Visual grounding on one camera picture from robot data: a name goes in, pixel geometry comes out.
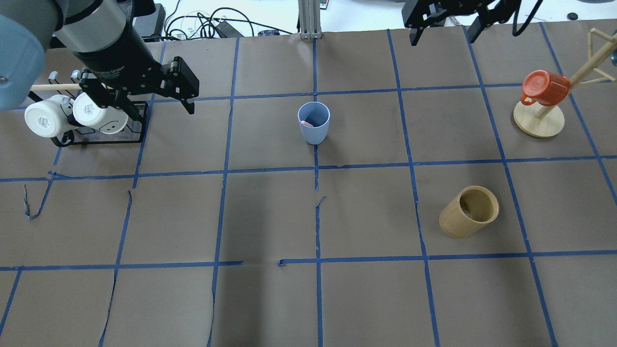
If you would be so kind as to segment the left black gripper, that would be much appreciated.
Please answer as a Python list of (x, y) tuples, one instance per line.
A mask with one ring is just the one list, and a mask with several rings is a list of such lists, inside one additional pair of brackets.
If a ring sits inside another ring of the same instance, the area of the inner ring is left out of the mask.
[(161, 67), (132, 24), (126, 24), (110, 46), (95, 52), (76, 52), (75, 56), (98, 79), (98, 82), (84, 80), (80, 86), (99, 108), (121, 111), (129, 116), (128, 94), (162, 90), (162, 96), (180, 101), (188, 114), (195, 113), (194, 99), (199, 96), (200, 86), (198, 77), (180, 56)]

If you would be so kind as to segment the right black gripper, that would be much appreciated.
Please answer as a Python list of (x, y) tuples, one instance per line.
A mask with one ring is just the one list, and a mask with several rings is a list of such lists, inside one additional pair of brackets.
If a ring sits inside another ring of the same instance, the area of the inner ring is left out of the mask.
[(490, 25), (510, 20), (520, 5), (520, 0), (406, 0), (403, 23), (410, 28), (411, 45), (417, 46), (426, 27), (447, 17), (477, 14), (467, 31), (473, 44)]

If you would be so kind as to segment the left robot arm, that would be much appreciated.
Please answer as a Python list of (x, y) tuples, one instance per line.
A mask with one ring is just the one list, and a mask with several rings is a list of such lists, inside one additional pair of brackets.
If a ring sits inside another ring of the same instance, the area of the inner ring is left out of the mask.
[(115, 0), (3, 0), (0, 22), (3, 111), (27, 98), (57, 37), (83, 63), (79, 85), (98, 107), (137, 119), (129, 96), (157, 94), (194, 114), (198, 77), (182, 57), (157, 62)]

